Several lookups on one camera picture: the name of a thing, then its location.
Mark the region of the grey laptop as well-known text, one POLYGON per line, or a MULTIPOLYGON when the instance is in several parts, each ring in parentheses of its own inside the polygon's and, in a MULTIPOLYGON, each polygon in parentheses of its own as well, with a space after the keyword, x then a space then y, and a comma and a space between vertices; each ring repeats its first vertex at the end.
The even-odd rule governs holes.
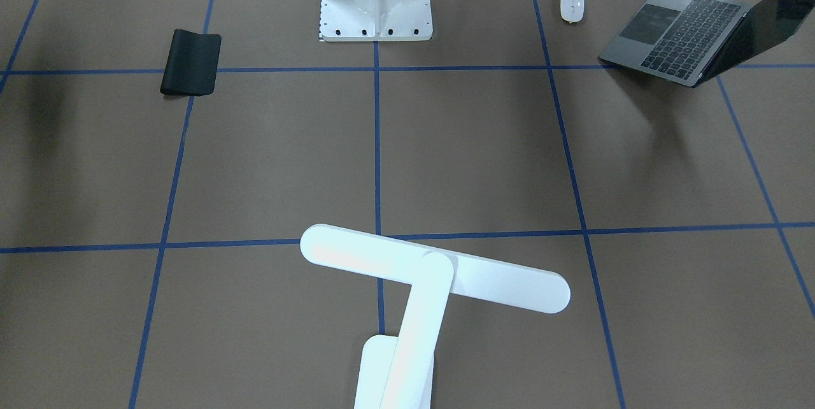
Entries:
POLYGON ((646 0, 599 59, 696 87, 796 34, 814 0, 646 0))

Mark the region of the white desk lamp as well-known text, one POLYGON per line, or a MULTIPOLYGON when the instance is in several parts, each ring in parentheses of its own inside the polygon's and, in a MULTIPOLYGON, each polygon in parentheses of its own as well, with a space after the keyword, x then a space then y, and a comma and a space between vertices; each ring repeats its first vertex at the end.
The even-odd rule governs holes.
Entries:
POLYGON ((554 314, 571 288, 558 273, 313 224, 299 243, 303 258, 410 287, 399 333, 375 334, 363 346, 355 408, 431 407, 437 341, 451 295, 554 314))

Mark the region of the black mouse pad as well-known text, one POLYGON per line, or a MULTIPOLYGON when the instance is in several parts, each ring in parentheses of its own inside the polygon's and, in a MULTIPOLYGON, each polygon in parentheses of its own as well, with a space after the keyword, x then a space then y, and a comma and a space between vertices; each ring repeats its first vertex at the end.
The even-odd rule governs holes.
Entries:
POLYGON ((220 57, 220 34, 175 29, 169 47, 160 93, 164 96, 208 96, 215 91, 220 57))

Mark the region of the white computer mouse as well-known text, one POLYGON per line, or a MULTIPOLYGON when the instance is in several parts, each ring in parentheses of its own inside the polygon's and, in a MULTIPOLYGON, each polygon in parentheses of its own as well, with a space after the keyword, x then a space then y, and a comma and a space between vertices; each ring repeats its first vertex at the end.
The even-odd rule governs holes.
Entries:
POLYGON ((559 0, 560 17, 569 24, 578 23, 585 16, 585 0, 559 0))

